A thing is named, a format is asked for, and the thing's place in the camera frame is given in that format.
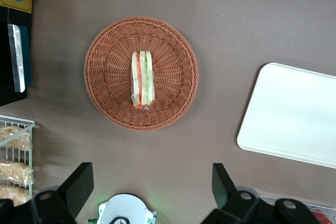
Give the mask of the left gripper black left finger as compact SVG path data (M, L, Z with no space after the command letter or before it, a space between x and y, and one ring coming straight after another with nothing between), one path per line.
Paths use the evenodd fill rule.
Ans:
M93 165L81 163L56 190L42 191L30 202L34 223L76 223L93 189Z

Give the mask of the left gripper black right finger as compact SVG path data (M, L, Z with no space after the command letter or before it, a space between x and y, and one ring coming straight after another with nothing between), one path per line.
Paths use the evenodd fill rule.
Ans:
M215 208L202 223L262 223L257 216L257 192L248 187L236 187L222 163L212 168L212 193Z

